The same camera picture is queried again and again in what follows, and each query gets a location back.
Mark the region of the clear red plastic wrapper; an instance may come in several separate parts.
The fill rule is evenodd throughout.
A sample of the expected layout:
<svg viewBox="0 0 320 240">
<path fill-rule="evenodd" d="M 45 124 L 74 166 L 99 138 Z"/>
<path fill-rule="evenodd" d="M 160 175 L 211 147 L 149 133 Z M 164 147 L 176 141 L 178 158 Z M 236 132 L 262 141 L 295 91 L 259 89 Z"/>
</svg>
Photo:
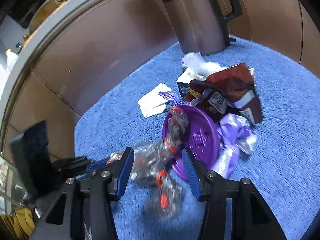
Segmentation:
<svg viewBox="0 0 320 240">
<path fill-rule="evenodd" d="M 136 145 L 134 163 L 129 180 L 140 185 L 154 187 L 146 209 L 161 218 L 171 219 L 180 214 L 183 190 L 167 172 L 166 166 L 182 148 L 189 121 L 179 106 L 170 109 L 168 133 L 158 142 Z"/>
</svg>

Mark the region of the purple plastic lid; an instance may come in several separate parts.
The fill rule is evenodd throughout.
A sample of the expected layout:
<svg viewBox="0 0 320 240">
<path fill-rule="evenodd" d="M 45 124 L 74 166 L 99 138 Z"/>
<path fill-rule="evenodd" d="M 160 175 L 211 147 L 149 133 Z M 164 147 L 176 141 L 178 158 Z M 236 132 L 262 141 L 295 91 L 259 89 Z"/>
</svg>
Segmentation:
<svg viewBox="0 0 320 240">
<path fill-rule="evenodd" d="M 220 150 L 217 125 L 199 108 L 188 105 L 181 105 L 180 108 L 189 121 L 182 148 L 190 148 L 196 160 L 202 161 L 206 168 L 212 168 Z"/>
</svg>

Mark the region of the purple plastic wrapper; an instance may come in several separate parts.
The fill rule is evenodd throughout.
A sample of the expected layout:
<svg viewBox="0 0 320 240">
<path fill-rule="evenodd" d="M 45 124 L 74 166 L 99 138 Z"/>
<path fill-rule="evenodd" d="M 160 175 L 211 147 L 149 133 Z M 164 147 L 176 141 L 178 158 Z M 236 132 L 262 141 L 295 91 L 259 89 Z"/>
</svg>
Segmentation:
<svg viewBox="0 0 320 240">
<path fill-rule="evenodd" d="M 159 92 L 159 94 L 175 106 L 182 105 L 173 92 Z M 220 138 L 219 157 L 209 170 L 228 178 L 235 169 L 240 152 L 247 155 L 253 152 L 257 136 L 243 116 L 226 114 L 216 125 Z"/>
</svg>

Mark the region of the white napkin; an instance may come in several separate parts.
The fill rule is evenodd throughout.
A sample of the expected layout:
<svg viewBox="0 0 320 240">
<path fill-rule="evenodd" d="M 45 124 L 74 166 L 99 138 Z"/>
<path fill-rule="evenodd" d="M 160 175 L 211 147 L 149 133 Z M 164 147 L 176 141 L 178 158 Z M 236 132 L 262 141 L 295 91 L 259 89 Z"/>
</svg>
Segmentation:
<svg viewBox="0 0 320 240">
<path fill-rule="evenodd" d="M 164 83 L 157 85 L 152 91 L 138 100 L 138 105 L 145 118 L 161 114 L 166 109 L 167 100 L 159 92 L 171 92 L 172 89 Z"/>
</svg>

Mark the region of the dark red snack bag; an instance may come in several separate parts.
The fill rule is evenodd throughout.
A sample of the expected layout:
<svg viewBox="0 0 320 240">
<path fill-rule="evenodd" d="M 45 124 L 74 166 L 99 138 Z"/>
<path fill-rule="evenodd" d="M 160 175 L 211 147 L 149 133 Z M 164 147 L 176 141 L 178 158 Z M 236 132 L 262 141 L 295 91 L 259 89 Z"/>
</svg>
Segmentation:
<svg viewBox="0 0 320 240">
<path fill-rule="evenodd" d="M 228 113 L 243 116 L 253 125 L 264 119 L 253 69 L 244 62 L 211 74 L 204 81 L 191 80 L 184 99 L 214 121 Z"/>
</svg>

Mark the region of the brown kitchen cabinet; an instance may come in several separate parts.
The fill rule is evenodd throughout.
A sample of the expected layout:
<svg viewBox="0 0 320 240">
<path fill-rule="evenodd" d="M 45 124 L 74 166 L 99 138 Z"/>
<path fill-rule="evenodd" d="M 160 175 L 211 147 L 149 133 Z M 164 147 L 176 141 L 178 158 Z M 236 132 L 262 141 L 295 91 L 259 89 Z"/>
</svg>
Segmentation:
<svg viewBox="0 0 320 240">
<path fill-rule="evenodd" d="M 303 0 L 240 0 L 232 35 L 265 45 L 319 75 L 319 19 Z M 74 155 L 83 114 L 177 41 L 162 0 L 68 0 L 27 39 L 1 94 L 1 157 L 13 135 L 47 120 L 53 160 Z"/>
</svg>

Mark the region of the olive jacket left sleeve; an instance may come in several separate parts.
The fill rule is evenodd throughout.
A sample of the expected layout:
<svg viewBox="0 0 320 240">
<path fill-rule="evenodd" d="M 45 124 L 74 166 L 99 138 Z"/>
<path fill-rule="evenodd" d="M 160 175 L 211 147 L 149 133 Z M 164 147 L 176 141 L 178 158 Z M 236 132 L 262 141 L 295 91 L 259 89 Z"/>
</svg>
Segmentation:
<svg viewBox="0 0 320 240">
<path fill-rule="evenodd" d="M 35 228 L 33 210 L 28 207 L 18 208 L 10 215 L 0 217 L 0 239 L 29 239 Z"/>
</svg>

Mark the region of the small white blue carton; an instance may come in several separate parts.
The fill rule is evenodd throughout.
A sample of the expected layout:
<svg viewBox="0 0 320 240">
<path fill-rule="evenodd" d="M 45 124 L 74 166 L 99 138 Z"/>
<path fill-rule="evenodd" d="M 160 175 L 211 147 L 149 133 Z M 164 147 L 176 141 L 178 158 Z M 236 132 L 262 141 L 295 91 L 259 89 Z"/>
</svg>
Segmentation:
<svg viewBox="0 0 320 240">
<path fill-rule="evenodd" d="M 181 98 L 185 97 L 185 95 L 188 93 L 188 87 L 191 80 L 202 81 L 203 78 L 204 76 L 198 75 L 190 68 L 187 68 L 176 81 Z"/>
</svg>

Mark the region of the clear crumpled plastic bag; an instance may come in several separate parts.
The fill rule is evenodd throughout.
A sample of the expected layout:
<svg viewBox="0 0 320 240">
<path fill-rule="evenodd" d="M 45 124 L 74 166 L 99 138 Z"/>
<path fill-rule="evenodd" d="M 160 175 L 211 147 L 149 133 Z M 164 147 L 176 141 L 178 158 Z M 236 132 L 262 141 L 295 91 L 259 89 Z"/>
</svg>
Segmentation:
<svg viewBox="0 0 320 240">
<path fill-rule="evenodd" d="M 216 62 L 206 62 L 199 52 L 185 54 L 182 58 L 182 66 L 190 68 L 195 74 L 201 76 L 209 76 L 227 69 Z"/>
</svg>

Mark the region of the grey black electric kettle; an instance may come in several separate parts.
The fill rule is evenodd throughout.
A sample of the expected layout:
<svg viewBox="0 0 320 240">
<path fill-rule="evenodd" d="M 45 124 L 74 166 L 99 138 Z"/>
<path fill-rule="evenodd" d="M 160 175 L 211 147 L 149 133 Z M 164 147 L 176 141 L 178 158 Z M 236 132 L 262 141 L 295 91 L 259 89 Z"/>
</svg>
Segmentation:
<svg viewBox="0 0 320 240">
<path fill-rule="evenodd" d="M 183 53 L 216 54 L 230 38 L 227 24 L 242 15 L 239 0 L 229 0 L 232 10 L 223 15 L 217 0 L 162 0 Z"/>
</svg>

